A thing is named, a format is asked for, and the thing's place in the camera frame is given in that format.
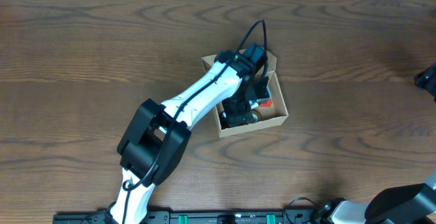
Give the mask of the red utility knife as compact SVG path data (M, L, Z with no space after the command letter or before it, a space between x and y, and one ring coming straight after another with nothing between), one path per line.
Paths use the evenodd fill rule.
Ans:
M268 99L268 100L266 100L265 102L260 103L260 104L259 104L259 107L262 107L262 108L269 108L269 107L271 107L272 105L273 105L273 100L272 100L272 99Z

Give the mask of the yellow clear tape roll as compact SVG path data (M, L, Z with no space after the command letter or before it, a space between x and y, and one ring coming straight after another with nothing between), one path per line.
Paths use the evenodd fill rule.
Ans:
M257 110L251 110L247 114L248 114L247 122L249 124L262 121L262 115Z

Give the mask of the black whiteboard marker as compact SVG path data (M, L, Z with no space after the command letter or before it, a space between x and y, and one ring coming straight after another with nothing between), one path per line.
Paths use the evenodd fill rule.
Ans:
M223 118L230 118L232 116L238 116L245 114L254 108L257 108L259 106L259 103L252 100L246 100L246 99L225 99L222 102L223 106L223 112L222 117Z

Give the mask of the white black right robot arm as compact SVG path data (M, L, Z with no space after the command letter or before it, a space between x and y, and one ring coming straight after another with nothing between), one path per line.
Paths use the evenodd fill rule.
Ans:
M322 223L380 224L432 223L435 212L435 173L423 183L393 187L377 194L368 204L344 199L326 204L320 210Z

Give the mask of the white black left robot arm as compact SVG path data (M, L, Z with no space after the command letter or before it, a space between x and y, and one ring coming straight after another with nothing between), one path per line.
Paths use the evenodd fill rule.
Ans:
M218 103L237 94L259 70L266 70L265 48L221 51L206 74L172 99L147 99L136 110L116 148L123 182L108 211L108 223L140 223L154 188L175 170L191 130Z

